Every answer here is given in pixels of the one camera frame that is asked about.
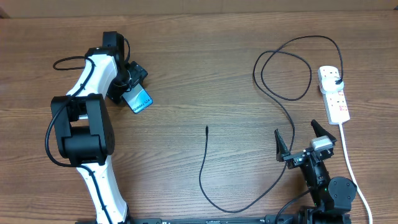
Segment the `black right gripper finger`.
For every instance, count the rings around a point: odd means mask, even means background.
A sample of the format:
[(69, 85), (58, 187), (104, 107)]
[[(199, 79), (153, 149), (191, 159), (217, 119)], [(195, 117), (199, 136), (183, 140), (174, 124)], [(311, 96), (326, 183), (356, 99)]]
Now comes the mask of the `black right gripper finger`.
[(278, 129), (274, 131), (276, 141), (276, 160), (279, 162), (285, 162), (290, 159), (290, 151), (288, 150), (282, 136)]
[(311, 126), (318, 138), (327, 136), (333, 144), (337, 141), (337, 139), (327, 130), (325, 130), (315, 119), (311, 121)]

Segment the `blue Samsung Galaxy smartphone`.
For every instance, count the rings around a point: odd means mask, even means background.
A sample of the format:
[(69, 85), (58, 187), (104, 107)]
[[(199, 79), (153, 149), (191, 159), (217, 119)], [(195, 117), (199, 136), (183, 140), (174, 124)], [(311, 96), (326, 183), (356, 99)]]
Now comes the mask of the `blue Samsung Galaxy smartphone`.
[(137, 84), (131, 91), (123, 93), (122, 97), (133, 111), (138, 114), (153, 104), (153, 100), (141, 84)]

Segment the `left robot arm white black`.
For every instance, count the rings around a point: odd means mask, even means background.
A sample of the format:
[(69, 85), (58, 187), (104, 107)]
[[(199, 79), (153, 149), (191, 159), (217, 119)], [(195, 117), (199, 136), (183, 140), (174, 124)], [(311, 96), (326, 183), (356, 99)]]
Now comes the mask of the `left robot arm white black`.
[(63, 166), (50, 152), (55, 132), (60, 155), (82, 176), (96, 210), (95, 223), (132, 223), (113, 171), (115, 135), (105, 104), (127, 103), (138, 114), (153, 103), (142, 83), (148, 72), (130, 61), (128, 40), (116, 31), (104, 32), (102, 45), (81, 56), (85, 65), (75, 86), (64, 96), (53, 97), (52, 120), (45, 134), (49, 159)]

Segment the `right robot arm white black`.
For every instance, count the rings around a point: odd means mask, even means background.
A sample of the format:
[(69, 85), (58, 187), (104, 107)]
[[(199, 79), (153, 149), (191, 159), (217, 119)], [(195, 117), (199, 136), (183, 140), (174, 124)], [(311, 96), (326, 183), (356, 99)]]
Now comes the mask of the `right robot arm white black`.
[[(334, 153), (336, 138), (315, 120), (311, 121), (316, 138), (302, 152), (291, 154), (276, 129), (276, 159), (288, 169), (300, 168), (308, 190), (285, 204), (278, 214), (266, 215), (266, 223), (351, 223), (348, 212), (355, 199), (357, 185), (346, 177), (331, 178), (324, 160)], [(311, 195), (313, 206), (302, 206), (296, 214), (283, 214), (292, 203)]]

